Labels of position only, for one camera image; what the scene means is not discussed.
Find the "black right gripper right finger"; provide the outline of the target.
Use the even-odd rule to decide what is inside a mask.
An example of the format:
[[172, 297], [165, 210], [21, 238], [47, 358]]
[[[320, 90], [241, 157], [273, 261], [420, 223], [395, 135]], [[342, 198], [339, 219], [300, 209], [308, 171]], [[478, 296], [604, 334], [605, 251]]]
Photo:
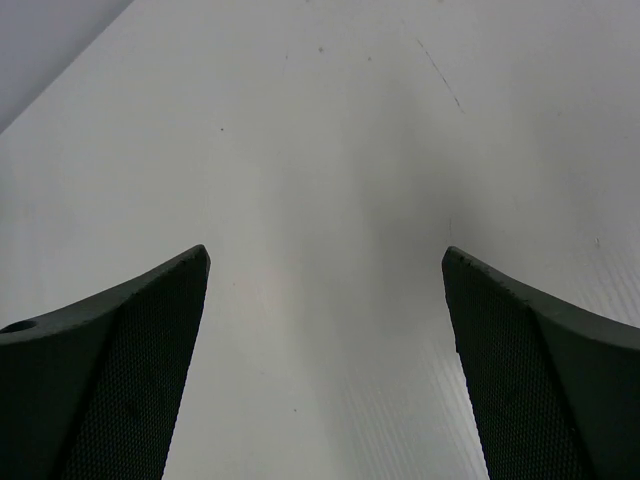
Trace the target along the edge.
[[493, 479], [639, 475], [639, 331], [450, 247], [445, 299]]

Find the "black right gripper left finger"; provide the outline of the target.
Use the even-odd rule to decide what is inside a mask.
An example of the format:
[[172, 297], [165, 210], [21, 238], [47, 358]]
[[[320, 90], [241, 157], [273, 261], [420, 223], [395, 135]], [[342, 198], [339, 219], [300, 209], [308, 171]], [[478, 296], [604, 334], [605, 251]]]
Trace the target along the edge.
[[209, 269], [197, 245], [2, 329], [3, 478], [163, 476]]

